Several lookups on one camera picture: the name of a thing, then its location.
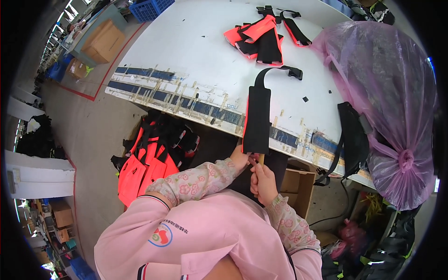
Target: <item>blue stripe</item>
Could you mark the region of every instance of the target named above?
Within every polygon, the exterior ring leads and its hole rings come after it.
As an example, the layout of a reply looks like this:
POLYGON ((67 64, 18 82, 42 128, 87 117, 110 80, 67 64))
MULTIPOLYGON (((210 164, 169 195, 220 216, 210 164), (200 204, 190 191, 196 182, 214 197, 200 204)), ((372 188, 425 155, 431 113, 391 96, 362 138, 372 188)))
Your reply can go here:
MULTIPOLYGON (((330 141, 325 137, 314 133, 311 136, 311 144, 318 146, 319 148, 326 150, 332 154, 335 154, 338 143, 330 141)), ((342 151, 340 152, 340 157, 342 159, 344 158, 344 149, 342 149, 342 151)))
MULTIPOLYGON (((129 85, 129 84, 122 83, 122 82, 116 82, 116 81, 110 81, 108 86, 111 88, 115 88, 118 90, 125 90, 125 91, 132 92, 132 93, 136 93, 139 88, 138 86, 133 86, 133 85, 129 85)), ((144 95, 145 91, 147 91, 147 90, 151 91, 152 89, 147 88, 147 87, 141 87, 138 94, 144 95)), ((154 93, 153 99, 156 99, 159 101, 164 101, 165 98, 167 98, 167 95, 170 95, 170 98, 171 98, 170 93, 166 93, 166 92, 158 90, 154 93)), ((178 99, 179 99, 179 96, 175 95, 171 101, 171 104, 175 105, 177 103, 178 99)), ((203 103, 200 101, 193 101, 188 106, 188 103, 190 103, 191 99, 186 98, 186 97, 182 97, 182 99, 183 99, 182 104, 181 104, 182 108, 191 109, 191 107, 194 106, 194 108, 193 108, 194 112, 198 112, 198 113, 201 113, 204 115, 208 115, 210 110, 213 109, 213 111, 211 112, 211 115, 210 115, 211 117, 226 121, 226 122, 234 124, 234 125, 240 124, 241 114, 231 112, 226 109, 223 109, 222 111, 220 111, 219 107, 213 106, 213 105, 210 105, 207 103, 203 103)), ((241 125, 243 127, 244 127, 244 120, 245 120, 245 118, 243 117, 243 119, 241 120, 241 125)), ((286 144, 293 148, 297 148, 296 142, 298 142, 298 140, 297 140, 296 136, 289 134, 285 131, 279 130, 275 127, 270 128, 269 138, 275 139, 275 140, 282 142, 283 144, 286 144)))
POLYGON ((117 67, 115 70, 115 73, 121 73, 121 74, 132 74, 132 75, 140 75, 145 77, 153 77, 156 79, 162 79, 166 81, 171 81, 174 77, 173 72, 166 72, 166 71, 160 71, 160 70, 154 70, 152 68, 148 69, 142 69, 142 68, 127 68, 127 67, 117 67))

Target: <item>embroidered logo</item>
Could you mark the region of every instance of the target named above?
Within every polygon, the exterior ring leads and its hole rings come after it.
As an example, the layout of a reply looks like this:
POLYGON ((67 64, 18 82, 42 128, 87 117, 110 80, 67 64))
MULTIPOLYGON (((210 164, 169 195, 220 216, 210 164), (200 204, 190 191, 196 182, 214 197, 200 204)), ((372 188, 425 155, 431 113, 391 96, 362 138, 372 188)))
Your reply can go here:
POLYGON ((172 231, 166 224, 160 224, 148 241, 157 247, 166 247, 172 241, 172 231))

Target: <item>pink plastic bag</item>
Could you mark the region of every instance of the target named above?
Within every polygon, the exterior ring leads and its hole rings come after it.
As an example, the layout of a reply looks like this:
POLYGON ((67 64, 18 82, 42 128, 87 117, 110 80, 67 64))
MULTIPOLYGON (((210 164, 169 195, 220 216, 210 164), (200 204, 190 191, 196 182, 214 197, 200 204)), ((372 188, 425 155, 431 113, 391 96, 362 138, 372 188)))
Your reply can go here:
POLYGON ((349 253, 352 257, 363 254, 367 245, 365 230, 349 219, 345 219, 344 224, 345 227, 339 230, 339 236, 349 246, 349 253))
POLYGON ((311 48, 337 69, 333 78, 343 100, 365 113, 374 128, 367 164, 375 188, 397 210, 422 204, 435 184, 431 135, 437 106, 424 51, 379 22, 325 28, 311 48))

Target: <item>wooden handle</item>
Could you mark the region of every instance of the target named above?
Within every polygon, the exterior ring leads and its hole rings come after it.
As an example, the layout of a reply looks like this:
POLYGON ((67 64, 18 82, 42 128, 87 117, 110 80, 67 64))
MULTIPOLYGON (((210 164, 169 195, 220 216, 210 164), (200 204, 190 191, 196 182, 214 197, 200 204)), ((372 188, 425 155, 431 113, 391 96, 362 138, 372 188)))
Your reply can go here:
POLYGON ((264 165, 264 154, 260 154, 258 157, 258 163, 261 164, 261 166, 264 165))

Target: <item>neon yellow trim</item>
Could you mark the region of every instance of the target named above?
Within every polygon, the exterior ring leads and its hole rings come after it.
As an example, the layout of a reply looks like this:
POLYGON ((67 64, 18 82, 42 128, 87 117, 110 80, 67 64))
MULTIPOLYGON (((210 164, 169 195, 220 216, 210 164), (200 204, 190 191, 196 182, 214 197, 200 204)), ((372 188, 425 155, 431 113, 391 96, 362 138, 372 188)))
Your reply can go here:
POLYGON ((87 77, 87 75, 90 73, 90 71, 93 70, 93 67, 90 68, 89 66, 86 65, 86 75, 84 77, 87 77))
POLYGON ((361 256, 361 257, 359 258, 359 261, 360 261, 363 265, 366 265, 370 260, 369 260, 368 258, 364 257, 364 256, 361 256))
POLYGON ((409 250, 408 254, 406 256, 404 256, 405 259, 409 258, 409 256, 412 253, 412 249, 414 248, 414 243, 412 243, 411 249, 409 250))

